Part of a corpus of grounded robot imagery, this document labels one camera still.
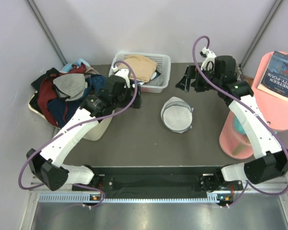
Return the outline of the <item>white mesh laundry bag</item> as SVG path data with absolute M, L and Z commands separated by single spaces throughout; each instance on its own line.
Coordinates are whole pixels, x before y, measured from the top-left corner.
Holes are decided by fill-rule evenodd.
M 163 105 L 160 116 L 167 129 L 181 134 L 192 129 L 193 110 L 184 100 L 171 97 Z

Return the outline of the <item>grey bra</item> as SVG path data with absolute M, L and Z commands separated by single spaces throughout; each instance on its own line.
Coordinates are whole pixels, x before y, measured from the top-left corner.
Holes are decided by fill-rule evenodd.
M 80 73 L 64 74 L 53 80 L 58 97 L 64 101 L 76 101 L 84 95 L 88 87 L 85 75 Z

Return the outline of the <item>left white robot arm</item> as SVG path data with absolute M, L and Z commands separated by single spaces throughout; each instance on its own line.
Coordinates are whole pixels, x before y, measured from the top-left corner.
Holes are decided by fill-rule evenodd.
M 49 190 L 56 191 L 65 184 L 83 184 L 94 190 L 99 178 L 88 166 L 65 165 L 64 160 L 78 142 L 101 121 L 121 114 L 128 108 L 141 107 L 141 86 L 130 66 L 115 69 L 106 78 L 98 94 L 89 95 L 81 103 L 69 122 L 48 143 L 26 154 L 25 166 Z

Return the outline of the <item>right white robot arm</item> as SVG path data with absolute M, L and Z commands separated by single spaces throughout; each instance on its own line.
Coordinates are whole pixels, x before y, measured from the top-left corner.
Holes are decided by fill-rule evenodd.
M 227 189 L 232 181 L 259 184 L 288 173 L 288 149 L 264 120 L 250 85 L 237 79 L 236 61 L 232 56 L 217 56 L 207 46 L 200 55 L 202 64 L 189 65 L 177 88 L 193 87 L 196 92 L 216 90 L 237 117 L 250 141 L 254 160 L 232 164 L 214 174 L 217 188 Z

